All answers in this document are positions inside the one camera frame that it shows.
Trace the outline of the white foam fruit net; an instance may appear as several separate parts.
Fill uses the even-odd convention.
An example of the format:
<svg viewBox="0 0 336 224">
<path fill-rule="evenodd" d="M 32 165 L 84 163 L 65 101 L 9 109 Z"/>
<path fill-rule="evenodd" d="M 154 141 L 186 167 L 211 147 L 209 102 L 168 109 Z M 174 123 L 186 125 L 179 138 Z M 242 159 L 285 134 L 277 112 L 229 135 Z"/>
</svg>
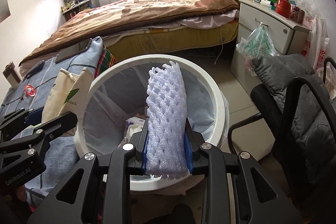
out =
<svg viewBox="0 0 336 224">
<path fill-rule="evenodd" d="M 173 180 L 189 170 L 185 157 L 187 95 L 178 63 L 170 61 L 149 71 L 146 173 Z"/>
</svg>

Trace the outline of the canvas tote bag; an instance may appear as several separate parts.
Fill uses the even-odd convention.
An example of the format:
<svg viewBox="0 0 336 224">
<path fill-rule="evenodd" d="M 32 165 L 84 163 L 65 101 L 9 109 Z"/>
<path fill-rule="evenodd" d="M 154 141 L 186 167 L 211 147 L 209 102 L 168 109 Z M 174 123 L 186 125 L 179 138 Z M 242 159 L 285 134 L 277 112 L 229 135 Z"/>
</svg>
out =
<svg viewBox="0 0 336 224">
<path fill-rule="evenodd" d="M 42 112 L 42 123 L 71 111 L 79 117 L 84 111 L 87 95 L 94 80 L 88 68 L 79 75 L 60 69 Z"/>
</svg>

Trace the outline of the white round trash bin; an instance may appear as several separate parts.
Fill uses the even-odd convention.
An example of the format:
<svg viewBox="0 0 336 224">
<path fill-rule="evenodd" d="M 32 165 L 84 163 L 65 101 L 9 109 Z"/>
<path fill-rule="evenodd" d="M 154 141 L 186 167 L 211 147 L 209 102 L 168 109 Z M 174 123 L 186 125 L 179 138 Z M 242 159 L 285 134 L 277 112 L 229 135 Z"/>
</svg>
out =
<svg viewBox="0 0 336 224">
<path fill-rule="evenodd" d="M 112 66 L 90 86 L 84 112 L 79 118 L 75 147 L 80 157 L 95 154 L 107 185 L 110 158 L 131 137 L 147 129 L 148 118 L 131 124 L 136 114 L 147 114 L 150 71 L 177 64 L 181 70 L 191 128 L 205 142 L 220 148 L 227 139 L 229 104 L 215 80 L 203 68 L 182 57 L 152 54 L 132 57 Z"/>
</svg>

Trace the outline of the blue checked table cloth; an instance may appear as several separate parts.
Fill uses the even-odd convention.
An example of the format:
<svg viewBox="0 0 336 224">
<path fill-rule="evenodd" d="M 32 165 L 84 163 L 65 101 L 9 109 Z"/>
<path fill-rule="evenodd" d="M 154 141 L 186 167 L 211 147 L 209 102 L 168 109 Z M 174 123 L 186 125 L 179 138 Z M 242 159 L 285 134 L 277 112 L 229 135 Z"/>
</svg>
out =
<svg viewBox="0 0 336 224">
<path fill-rule="evenodd" d="M 47 116 L 46 122 L 59 115 L 64 105 L 66 95 L 49 100 L 50 92 L 61 69 L 68 71 L 72 76 L 82 73 L 86 68 L 93 75 L 96 73 L 98 61 L 103 52 L 103 41 L 99 36 L 91 40 L 91 44 L 83 53 L 72 56 L 56 63 L 56 57 L 45 61 L 42 70 L 28 79 L 24 79 L 16 90 L 10 88 L 1 104 L 1 116 L 15 110 L 38 109 L 43 107 Z M 51 147 L 45 156 L 46 170 L 25 184 L 27 202 L 38 207 L 56 184 L 72 169 L 79 160 L 74 143 L 75 130 L 67 136 L 62 136 L 50 143 Z"/>
</svg>

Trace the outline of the brown white thermos mug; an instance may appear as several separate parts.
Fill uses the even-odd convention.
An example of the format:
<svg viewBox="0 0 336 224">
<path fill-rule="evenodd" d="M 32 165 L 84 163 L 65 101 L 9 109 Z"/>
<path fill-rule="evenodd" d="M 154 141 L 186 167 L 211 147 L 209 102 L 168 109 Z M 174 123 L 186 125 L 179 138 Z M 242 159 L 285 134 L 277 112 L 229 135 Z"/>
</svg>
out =
<svg viewBox="0 0 336 224">
<path fill-rule="evenodd" d="M 12 61 L 6 65 L 3 70 L 3 75 L 14 90 L 17 90 L 23 81 L 21 74 L 18 72 Z"/>
</svg>

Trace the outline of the dark glasses case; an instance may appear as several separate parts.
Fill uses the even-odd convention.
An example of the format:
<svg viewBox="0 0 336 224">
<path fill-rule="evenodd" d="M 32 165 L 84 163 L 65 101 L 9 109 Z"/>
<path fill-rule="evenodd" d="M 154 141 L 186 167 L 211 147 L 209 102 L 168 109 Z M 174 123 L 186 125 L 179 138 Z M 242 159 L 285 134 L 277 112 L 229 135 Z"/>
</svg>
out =
<svg viewBox="0 0 336 224">
<path fill-rule="evenodd" d="M 45 65 L 45 61 L 39 61 L 38 63 L 36 63 L 25 75 L 25 79 L 29 79 L 31 78 L 33 75 L 37 74 L 38 72 L 40 72 L 43 67 Z"/>
</svg>

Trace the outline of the black smartphone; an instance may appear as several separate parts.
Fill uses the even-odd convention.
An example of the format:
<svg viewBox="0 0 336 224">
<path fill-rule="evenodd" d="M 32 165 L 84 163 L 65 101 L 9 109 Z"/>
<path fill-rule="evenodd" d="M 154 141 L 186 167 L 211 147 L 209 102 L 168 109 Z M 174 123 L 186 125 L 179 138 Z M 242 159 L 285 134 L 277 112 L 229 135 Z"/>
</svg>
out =
<svg viewBox="0 0 336 224">
<path fill-rule="evenodd" d="M 90 48 L 91 43 L 92 39 L 86 39 L 82 42 L 78 42 L 72 46 L 69 46 L 68 48 L 63 49 L 56 57 L 55 63 L 58 64 L 64 60 L 69 59 L 70 57 L 87 51 Z"/>
</svg>

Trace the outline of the black office chair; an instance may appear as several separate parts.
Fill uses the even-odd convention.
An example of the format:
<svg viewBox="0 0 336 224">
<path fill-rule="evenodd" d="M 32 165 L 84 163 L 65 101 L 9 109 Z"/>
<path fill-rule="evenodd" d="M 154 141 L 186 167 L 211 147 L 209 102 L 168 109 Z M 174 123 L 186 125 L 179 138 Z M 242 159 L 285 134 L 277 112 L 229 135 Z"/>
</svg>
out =
<svg viewBox="0 0 336 224">
<path fill-rule="evenodd" d="M 275 142 L 273 157 L 280 163 L 291 198 L 299 210 L 335 213 L 335 100 L 324 80 L 299 53 L 254 58 L 261 83 L 250 98 L 255 114 L 232 125 L 233 130 L 263 119 Z"/>
</svg>

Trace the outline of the grey chair cushion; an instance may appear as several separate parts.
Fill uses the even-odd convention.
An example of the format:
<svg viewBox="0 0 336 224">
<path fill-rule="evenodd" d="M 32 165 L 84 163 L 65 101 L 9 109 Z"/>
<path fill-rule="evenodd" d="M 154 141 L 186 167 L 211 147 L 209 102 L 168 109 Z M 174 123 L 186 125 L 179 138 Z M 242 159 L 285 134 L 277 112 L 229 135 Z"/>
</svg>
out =
<svg viewBox="0 0 336 224">
<path fill-rule="evenodd" d="M 314 160 L 335 156 L 335 100 L 300 54 L 253 59 L 257 77 L 284 115 L 285 128 Z"/>
</svg>

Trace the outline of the bed with brown blanket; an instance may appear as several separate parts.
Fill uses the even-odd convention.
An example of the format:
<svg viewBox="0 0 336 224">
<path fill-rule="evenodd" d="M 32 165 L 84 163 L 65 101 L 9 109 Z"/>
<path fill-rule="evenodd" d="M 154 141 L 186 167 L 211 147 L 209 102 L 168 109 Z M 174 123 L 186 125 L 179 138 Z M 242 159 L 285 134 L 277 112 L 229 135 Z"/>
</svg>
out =
<svg viewBox="0 0 336 224">
<path fill-rule="evenodd" d="M 19 64 L 25 75 L 64 48 L 100 36 L 118 60 L 235 40 L 240 0 L 121 0 L 79 12 Z"/>
</svg>

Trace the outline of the green printed plastic bag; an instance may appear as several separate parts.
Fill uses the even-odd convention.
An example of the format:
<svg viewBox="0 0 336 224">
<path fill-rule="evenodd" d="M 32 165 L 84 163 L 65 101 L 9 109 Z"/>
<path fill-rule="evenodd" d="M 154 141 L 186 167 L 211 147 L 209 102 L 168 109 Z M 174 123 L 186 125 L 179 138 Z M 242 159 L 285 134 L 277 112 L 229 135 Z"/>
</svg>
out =
<svg viewBox="0 0 336 224">
<path fill-rule="evenodd" d="M 245 62 L 245 68 L 251 76 L 256 76 L 252 65 L 253 59 L 278 56 L 268 27 L 263 23 L 260 23 L 246 39 L 241 38 L 240 42 L 236 45 L 236 50 L 242 55 Z"/>
</svg>

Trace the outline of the cluttered side shelf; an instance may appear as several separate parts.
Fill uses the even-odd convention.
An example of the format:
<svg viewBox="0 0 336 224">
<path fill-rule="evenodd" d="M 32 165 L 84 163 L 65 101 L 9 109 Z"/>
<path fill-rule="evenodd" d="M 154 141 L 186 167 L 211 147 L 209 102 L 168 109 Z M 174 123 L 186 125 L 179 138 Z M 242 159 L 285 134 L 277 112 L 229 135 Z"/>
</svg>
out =
<svg viewBox="0 0 336 224">
<path fill-rule="evenodd" d="M 81 0 L 77 4 L 71 5 L 70 8 L 66 8 L 62 12 L 62 16 L 64 17 L 65 21 L 68 21 L 81 11 L 95 9 L 98 7 L 100 7 L 99 0 Z"/>
</svg>

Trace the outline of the white bedside cabinet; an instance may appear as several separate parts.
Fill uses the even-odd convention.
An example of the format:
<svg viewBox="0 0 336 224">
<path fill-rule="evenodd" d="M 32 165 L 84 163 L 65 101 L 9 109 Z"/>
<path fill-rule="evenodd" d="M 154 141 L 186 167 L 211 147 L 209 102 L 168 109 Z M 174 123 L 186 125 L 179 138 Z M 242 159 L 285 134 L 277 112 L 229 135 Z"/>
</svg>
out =
<svg viewBox="0 0 336 224">
<path fill-rule="evenodd" d="M 269 32 L 273 45 L 280 55 L 300 53 L 309 34 L 309 29 L 292 20 L 289 20 L 275 11 L 250 0 L 240 1 L 239 31 L 237 42 L 246 39 L 258 26 L 263 25 Z M 239 81 L 247 93 L 258 84 L 260 80 L 252 76 L 246 69 L 243 56 L 235 52 L 231 73 Z"/>
</svg>

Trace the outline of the red white plastic bag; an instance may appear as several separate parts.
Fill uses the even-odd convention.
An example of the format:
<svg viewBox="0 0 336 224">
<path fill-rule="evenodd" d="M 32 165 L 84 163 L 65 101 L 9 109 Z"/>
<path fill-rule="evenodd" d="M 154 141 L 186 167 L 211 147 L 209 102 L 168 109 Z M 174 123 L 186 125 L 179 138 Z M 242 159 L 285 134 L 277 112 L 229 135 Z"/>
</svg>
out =
<svg viewBox="0 0 336 224">
<path fill-rule="evenodd" d="M 326 21 L 319 15 L 313 19 L 312 29 L 309 32 L 301 54 L 309 61 L 316 71 L 322 63 L 329 48 L 330 38 L 327 36 Z"/>
</svg>

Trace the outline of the red jar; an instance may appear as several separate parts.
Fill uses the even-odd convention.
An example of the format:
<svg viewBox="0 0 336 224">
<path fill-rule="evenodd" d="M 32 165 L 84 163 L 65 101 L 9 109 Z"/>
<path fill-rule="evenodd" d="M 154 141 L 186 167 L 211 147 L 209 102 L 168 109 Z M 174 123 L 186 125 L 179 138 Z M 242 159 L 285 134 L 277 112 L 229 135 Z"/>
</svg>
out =
<svg viewBox="0 0 336 224">
<path fill-rule="evenodd" d="M 277 0 L 276 12 L 289 19 L 291 15 L 291 4 L 289 0 Z"/>
</svg>

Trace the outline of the dark red tin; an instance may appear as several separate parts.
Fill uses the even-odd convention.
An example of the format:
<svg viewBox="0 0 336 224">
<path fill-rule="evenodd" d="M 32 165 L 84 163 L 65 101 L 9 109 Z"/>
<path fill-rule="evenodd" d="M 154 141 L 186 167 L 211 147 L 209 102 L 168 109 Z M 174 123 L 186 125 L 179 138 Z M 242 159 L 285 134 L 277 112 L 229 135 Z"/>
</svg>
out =
<svg viewBox="0 0 336 224">
<path fill-rule="evenodd" d="M 290 19 L 298 24 L 303 24 L 305 17 L 305 10 L 301 9 L 297 5 L 291 5 Z"/>
</svg>

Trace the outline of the wall calendar poster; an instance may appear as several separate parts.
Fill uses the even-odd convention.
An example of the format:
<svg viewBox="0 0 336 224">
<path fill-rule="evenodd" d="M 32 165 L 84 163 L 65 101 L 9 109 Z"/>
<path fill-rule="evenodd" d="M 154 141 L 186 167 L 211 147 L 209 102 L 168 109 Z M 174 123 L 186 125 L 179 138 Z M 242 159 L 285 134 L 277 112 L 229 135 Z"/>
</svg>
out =
<svg viewBox="0 0 336 224">
<path fill-rule="evenodd" d="M 8 1 L 0 0 L 0 23 L 11 15 Z"/>
</svg>

